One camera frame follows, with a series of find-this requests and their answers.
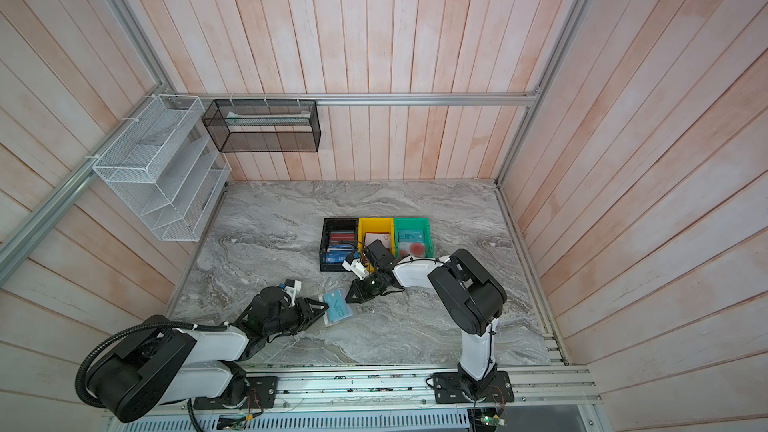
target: marble surface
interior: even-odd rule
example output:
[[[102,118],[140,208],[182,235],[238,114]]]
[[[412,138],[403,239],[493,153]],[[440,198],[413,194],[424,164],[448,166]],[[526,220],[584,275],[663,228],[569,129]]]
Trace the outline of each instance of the marble surface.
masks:
[[[466,248],[507,290],[496,358],[500,364],[548,364],[531,297],[489,182],[237,182],[190,272],[174,318],[234,320],[252,297],[286,278],[301,295],[336,288],[354,274],[320,273],[322,219],[426,216],[436,254]],[[331,327],[278,338],[255,364],[445,364],[461,354],[460,329],[434,291],[410,288],[355,306]]]

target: black corrugated cable hose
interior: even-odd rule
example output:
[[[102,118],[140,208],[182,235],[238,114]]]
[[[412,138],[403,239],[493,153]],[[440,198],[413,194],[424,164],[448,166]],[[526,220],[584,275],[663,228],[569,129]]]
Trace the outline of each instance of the black corrugated cable hose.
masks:
[[[96,346],[94,350],[91,350],[91,353],[86,356],[85,360],[83,360],[83,363],[80,364],[80,369],[78,369],[78,372],[74,376],[74,391],[77,393],[80,400],[83,401],[83,404],[90,405],[91,407],[96,407],[100,409],[105,409],[107,406],[101,403],[99,399],[91,395],[90,392],[88,392],[88,388],[85,387],[85,375],[88,372],[88,370],[91,368],[92,363],[94,360],[96,360],[96,357],[98,357],[101,352],[104,352],[107,350],[107,347],[114,344],[115,342],[126,338],[127,336],[131,335],[134,332],[139,331],[145,331],[148,329],[154,329],[154,328],[162,328],[162,329],[168,329],[168,328],[180,328],[187,331],[201,331],[201,332],[223,332],[227,329],[227,325],[197,325],[197,324],[191,324],[189,322],[175,322],[175,321],[166,321],[166,322],[154,322],[152,324],[139,324],[135,325],[133,327],[129,327],[123,331],[117,332],[115,335],[111,336],[107,340],[101,342],[99,345]]]

